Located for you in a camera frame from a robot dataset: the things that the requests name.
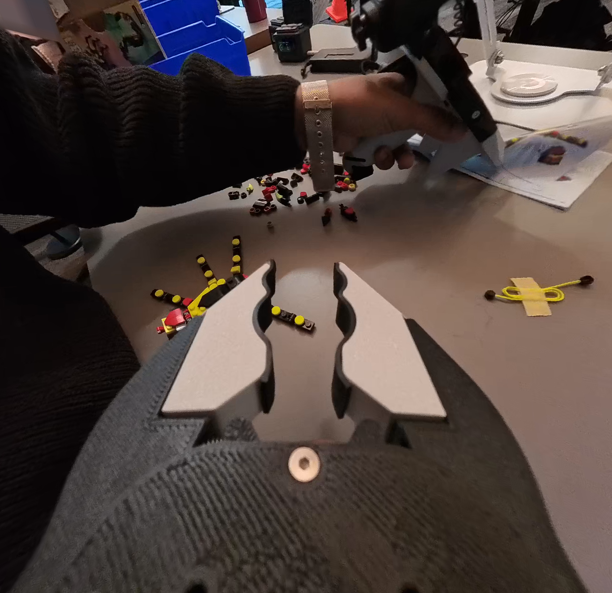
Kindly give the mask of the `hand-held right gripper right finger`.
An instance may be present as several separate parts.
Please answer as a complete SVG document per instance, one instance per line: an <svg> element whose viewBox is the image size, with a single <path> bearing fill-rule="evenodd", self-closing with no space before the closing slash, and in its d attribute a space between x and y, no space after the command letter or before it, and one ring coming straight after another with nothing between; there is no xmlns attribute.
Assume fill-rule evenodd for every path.
<svg viewBox="0 0 612 593"><path fill-rule="evenodd" d="M402 312L344 261L333 265L333 293L342 332L331 381L336 418L374 420L383 435L400 420L443 422L447 409Z"/></svg>

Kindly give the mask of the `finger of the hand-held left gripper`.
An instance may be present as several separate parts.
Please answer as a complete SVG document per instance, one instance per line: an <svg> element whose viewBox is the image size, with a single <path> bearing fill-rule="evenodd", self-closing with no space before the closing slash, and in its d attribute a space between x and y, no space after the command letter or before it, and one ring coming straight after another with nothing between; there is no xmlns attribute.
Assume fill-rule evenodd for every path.
<svg viewBox="0 0 612 593"><path fill-rule="evenodd" d="M503 164L503 151L505 151L505 141L499 134L497 125L494 123L494 130L492 134L488 134L482 141L481 141L481 155L486 156L486 160L494 166L501 166Z"/></svg>
<svg viewBox="0 0 612 593"><path fill-rule="evenodd" d="M430 190L438 184L439 177L451 169L458 168L464 160L477 155L481 145L477 140L462 140L454 143L441 143L438 140L423 140L421 155L428 160L423 188Z"/></svg>

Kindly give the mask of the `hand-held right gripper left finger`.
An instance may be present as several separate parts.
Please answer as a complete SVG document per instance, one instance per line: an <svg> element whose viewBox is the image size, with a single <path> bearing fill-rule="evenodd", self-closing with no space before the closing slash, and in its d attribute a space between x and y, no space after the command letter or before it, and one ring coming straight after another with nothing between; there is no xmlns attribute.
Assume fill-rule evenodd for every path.
<svg viewBox="0 0 612 593"><path fill-rule="evenodd" d="M196 330L161 405L168 418L205 416L215 430L269 413L275 398L271 295L275 259L228 289L194 323Z"/></svg>

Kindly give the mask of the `lego instruction booklet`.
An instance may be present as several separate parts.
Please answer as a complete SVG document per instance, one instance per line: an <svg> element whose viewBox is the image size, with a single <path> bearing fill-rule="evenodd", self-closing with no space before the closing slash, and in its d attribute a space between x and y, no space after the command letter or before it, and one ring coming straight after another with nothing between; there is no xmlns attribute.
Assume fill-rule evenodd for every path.
<svg viewBox="0 0 612 593"><path fill-rule="evenodd" d="M610 134L610 115L539 128L509 138L499 166L473 155L458 169L482 183L569 209L610 166L612 155L602 149Z"/></svg>

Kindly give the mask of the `yellow black lego spider model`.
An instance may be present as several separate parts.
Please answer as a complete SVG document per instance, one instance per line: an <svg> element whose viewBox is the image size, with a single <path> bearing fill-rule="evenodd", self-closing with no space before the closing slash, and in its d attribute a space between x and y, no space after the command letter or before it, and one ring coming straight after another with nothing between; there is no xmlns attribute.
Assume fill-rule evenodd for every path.
<svg viewBox="0 0 612 593"><path fill-rule="evenodd" d="M204 254L196 256L196 265L200 267L205 287L196 297L181 297L161 287L149 291L149 297L170 304L172 308L161 317L157 325L157 334L166 334L166 338L175 336L177 330L185 329L187 323L198 315L204 315L215 302L224 295L235 289L241 282L247 280L247 274L241 271L241 235L232 237L232 267L230 276L215 276L207 257Z"/></svg>

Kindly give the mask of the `pile of lego pieces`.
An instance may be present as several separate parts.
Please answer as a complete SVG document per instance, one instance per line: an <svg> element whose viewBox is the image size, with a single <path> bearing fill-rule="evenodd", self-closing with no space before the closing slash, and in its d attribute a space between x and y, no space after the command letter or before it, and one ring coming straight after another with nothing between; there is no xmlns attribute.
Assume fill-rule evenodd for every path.
<svg viewBox="0 0 612 593"><path fill-rule="evenodd" d="M329 192L305 190L299 186L306 184L310 177L310 160L305 158L299 168L290 175L265 173L256 175L254 181L247 184L234 184L226 190L228 199L248 199L248 214L269 214L277 211L278 205L292 207L312 205L323 201L325 207L331 207L331 192L355 192L357 181L350 175L342 164L335 162L335 186Z"/></svg>

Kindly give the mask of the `person's left forearm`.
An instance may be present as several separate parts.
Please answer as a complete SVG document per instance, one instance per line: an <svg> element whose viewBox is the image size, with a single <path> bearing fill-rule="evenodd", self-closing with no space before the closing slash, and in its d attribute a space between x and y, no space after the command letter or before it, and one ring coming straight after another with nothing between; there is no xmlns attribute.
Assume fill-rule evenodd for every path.
<svg viewBox="0 0 612 593"><path fill-rule="evenodd" d="M175 76L101 68L78 52L46 74L5 29L0 67L1 214L97 227L293 168L305 155L292 76L237 76L202 54Z"/></svg>

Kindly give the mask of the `person's left hand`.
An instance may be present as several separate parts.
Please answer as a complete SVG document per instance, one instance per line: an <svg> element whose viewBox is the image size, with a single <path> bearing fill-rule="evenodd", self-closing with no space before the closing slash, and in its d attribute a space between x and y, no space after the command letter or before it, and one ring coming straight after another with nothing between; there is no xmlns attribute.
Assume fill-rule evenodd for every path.
<svg viewBox="0 0 612 593"><path fill-rule="evenodd" d="M361 74L327 82L333 112L333 149L353 151L361 138L376 138L396 130L415 130L439 141L456 141L466 125L439 106L408 95L398 72Z"/></svg>

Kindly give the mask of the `white lamp base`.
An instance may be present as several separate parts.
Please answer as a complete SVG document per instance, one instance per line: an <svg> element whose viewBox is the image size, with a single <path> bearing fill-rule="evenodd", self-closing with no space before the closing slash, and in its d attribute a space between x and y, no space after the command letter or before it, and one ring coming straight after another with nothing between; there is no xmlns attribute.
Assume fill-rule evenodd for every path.
<svg viewBox="0 0 612 593"><path fill-rule="evenodd" d="M494 0L473 0L482 59L471 63L475 83L494 119L533 130L610 119L610 57L595 68L593 52L561 46L503 44Z"/></svg>

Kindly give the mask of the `metal mesh wristwatch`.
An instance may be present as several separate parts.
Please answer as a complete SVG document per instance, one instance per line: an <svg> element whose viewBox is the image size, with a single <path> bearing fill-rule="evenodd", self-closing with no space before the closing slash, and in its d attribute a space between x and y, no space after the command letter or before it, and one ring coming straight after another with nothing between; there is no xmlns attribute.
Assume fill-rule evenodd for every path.
<svg viewBox="0 0 612 593"><path fill-rule="evenodd" d="M325 80L301 83L301 106L306 151L310 158L310 179L316 192L335 186L333 168L333 102Z"/></svg>

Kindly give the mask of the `beige masking tape strip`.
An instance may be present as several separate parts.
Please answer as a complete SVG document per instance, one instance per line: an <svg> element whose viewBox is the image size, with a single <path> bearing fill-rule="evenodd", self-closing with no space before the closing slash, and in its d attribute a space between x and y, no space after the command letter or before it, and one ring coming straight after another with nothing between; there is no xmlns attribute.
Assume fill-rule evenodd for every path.
<svg viewBox="0 0 612 593"><path fill-rule="evenodd" d="M525 315L550 315L550 304L546 291L531 276L512 276L510 278L514 295L524 306Z"/></svg>

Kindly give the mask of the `person's black knit sweater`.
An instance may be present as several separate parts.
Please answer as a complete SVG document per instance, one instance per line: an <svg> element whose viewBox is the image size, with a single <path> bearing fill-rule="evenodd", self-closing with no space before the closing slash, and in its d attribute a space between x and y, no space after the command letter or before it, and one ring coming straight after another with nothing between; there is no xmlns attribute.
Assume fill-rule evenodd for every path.
<svg viewBox="0 0 612 593"><path fill-rule="evenodd" d="M138 370L106 300L0 231L0 590L48 525L99 415Z"/></svg>

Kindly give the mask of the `black office chair base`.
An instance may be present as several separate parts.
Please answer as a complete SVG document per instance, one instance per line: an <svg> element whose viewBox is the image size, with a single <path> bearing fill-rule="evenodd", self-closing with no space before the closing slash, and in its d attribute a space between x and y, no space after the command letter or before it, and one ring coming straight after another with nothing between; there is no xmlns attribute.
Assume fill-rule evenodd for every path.
<svg viewBox="0 0 612 593"><path fill-rule="evenodd" d="M44 256L48 259L63 259L78 248L82 248L80 227L76 224L67 224L50 231Z"/></svg>

